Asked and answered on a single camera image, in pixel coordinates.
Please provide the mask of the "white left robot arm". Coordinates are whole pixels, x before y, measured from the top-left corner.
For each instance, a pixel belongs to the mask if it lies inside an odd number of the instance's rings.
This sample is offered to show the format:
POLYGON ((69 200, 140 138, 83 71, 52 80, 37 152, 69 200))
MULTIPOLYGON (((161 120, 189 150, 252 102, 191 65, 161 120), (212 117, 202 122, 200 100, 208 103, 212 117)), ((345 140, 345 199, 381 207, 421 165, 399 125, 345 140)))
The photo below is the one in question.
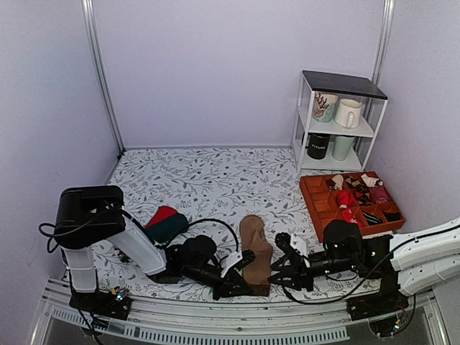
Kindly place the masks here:
POLYGON ((252 295, 253 289, 240 275, 252 263, 250 249, 216 257, 217 245, 206 235, 181 244, 174 240, 201 220, 189 221, 169 206, 161 206, 143 226, 124 209, 124 194, 115 185, 68 188, 60 196, 52 238, 64 252, 71 286, 82 304, 92 312, 102 311, 106 295, 98 289, 92 246, 112 243, 152 281, 176 284, 187 278, 210 287, 212 298, 252 295))

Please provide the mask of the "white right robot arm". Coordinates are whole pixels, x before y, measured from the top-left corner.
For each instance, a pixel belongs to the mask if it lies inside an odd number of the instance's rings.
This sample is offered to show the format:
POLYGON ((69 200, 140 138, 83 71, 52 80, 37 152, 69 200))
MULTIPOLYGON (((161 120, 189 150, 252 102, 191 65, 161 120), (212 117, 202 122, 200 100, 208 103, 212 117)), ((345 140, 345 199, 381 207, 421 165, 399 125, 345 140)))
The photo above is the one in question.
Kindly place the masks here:
POLYGON ((313 290, 317 277, 354 272, 358 286, 379 280, 372 297, 377 313, 387 313, 408 297, 459 274, 459 220, 422 231, 365 239, 357 224, 334 219, 323 233, 323 251, 308 254, 306 243, 282 232, 275 243, 283 256, 271 265, 269 282, 291 290, 313 290))

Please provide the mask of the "tan ribbed sock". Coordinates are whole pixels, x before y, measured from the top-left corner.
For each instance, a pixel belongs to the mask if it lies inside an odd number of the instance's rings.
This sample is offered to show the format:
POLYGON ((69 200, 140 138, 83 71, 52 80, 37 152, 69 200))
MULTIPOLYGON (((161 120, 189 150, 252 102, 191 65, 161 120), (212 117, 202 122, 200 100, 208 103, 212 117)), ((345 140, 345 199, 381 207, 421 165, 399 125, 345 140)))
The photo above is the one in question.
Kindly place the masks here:
POLYGON ((242 276, 253 290, 253 295, 267 297, 270 294, 272 245, 265 236, 265 223, 259 216, 245 216, 239 224, 243 250, 254 252, 255 259, 242 269, 242 276))

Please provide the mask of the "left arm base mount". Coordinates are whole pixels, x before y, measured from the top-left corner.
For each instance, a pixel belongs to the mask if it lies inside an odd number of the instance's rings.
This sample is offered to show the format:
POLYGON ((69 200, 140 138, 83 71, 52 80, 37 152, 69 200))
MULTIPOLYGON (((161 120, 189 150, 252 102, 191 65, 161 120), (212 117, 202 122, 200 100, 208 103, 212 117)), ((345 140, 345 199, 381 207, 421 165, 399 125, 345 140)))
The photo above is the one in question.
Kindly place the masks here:
POLYGON ((126 321, 132 305, 129 290, 116 286, 109 291, 96 287, 94 292, 79 293, 70 282, 71 299, 69 305, 92 316, 105 316, 126 321))

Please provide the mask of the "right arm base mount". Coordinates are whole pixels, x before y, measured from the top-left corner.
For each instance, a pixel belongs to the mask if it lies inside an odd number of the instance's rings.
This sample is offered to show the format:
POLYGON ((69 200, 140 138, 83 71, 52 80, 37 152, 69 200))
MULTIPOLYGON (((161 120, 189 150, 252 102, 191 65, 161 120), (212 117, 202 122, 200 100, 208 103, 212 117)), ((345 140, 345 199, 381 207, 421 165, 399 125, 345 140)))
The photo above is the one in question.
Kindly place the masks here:
POLYGON ((384 277, 376 293, 350 298, 346 309, 353 321, 399 311, 409 306, 408 297, 399 291, 397 276, 384 277))

